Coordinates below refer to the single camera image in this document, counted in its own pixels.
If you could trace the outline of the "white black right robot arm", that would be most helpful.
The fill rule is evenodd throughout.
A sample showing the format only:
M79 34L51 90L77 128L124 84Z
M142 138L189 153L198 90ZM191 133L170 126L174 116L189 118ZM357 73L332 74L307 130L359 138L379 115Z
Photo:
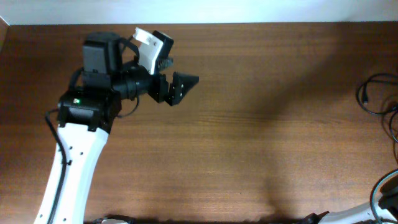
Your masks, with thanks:
M388 180L373 188L368 203L340 212L312 213L299 224L397 223L397 182Z

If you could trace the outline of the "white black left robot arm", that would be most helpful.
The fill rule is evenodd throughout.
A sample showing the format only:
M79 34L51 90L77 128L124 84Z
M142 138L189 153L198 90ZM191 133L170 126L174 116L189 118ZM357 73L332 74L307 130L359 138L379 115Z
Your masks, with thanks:
M164 70L173 64L173 39L136 29L129 38L113 32L88 34L83 66L76 70L55 109L58 124L52 168L36 223L83 223L91 181L124 100L147 94L158 103L179 104L198 83L194 75Z

